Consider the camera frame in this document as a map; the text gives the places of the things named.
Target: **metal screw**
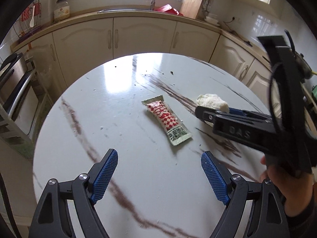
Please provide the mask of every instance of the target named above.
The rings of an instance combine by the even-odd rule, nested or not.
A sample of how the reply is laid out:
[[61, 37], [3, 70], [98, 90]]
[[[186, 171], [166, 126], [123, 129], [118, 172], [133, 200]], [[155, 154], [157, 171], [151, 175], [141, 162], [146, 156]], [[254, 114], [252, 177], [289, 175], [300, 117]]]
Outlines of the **metal screw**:
[[80, 179], [80, 180], [85, 180], [85, 179], [87, 179], [87, 177], [88, 177], [87, 174], [81, 174], [81, 175], [79, 175], [79, 179]]
[[49, 180], [49, 185], [54, 185], [56, 183], [56, 180], [55, 179], [50, 179]]
[[265, 183], [266, 183], [267, 185], [272, 185], [272, 181], [271, 181], [270, 179], [265, 179]]
[[240, 175], [233, 175], [232, 178], [233, 178], [235, 181], [240, 181], [240, 180], [241, 180], [241, 176], [240, 176]]

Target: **wooden cutting board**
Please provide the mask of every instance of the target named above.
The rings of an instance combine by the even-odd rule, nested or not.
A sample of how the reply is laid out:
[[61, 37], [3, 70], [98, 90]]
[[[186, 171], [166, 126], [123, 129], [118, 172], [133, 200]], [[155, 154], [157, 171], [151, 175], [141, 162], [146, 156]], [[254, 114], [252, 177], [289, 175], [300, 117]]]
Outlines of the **wooden cutting board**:
[[180, 13], [185, 17], [196, 20], [202, 8], [202, 0], [184, 0]]

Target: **jar lid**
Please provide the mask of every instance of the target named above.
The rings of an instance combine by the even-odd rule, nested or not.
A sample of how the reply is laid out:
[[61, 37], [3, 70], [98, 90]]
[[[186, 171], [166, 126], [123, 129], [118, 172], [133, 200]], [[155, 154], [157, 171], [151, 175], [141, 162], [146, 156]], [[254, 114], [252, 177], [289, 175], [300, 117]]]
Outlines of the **jar lid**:
[[57, 0], [57, 2], [56, 2], [56, 3], [59, 3], [59, 2], [65, 2], [65, 1], [67, 1], [67, 0]]

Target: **jar label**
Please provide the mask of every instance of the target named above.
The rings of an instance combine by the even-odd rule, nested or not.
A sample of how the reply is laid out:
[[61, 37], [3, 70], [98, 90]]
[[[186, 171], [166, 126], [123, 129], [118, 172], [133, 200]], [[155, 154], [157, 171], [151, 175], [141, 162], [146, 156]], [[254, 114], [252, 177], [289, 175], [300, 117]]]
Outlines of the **jar label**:
[[54, 19], [58, 19], [59, 17], [66, 15], [68, 16], [69, 14], [69, 6], [65, 6], [54, 11]]

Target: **white marble table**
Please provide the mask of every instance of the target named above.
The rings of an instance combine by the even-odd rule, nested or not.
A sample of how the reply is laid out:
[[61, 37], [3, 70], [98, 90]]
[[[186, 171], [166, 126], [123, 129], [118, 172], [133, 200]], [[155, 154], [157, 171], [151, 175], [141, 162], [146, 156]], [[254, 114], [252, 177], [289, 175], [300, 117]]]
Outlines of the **white marble table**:
[[[74, 179], [113, 148], [118, 166], [95, 206], [110, 237], [208, 238], [224, 206], [201, 168], [200, 155], [212, 151], [247, 180], [257, 180], [264, 167], [260, 152], [213, 135], [194, 116], [196, 98], [206, 93], [218, 94], [230, 107], [268, 113], [237, 79], [185, 56], [126, 56], [85, 74], [58, 99], [39, 134], [33, 166], [37, 200], [49, 179]], [[158, 95], [192, 139], [170, 144], [141, 103]], [[83, 237], [72, 202], [69, 209], [76, 235]], [[249, 210], [247, 203], [236, 237], [244, 233]]]

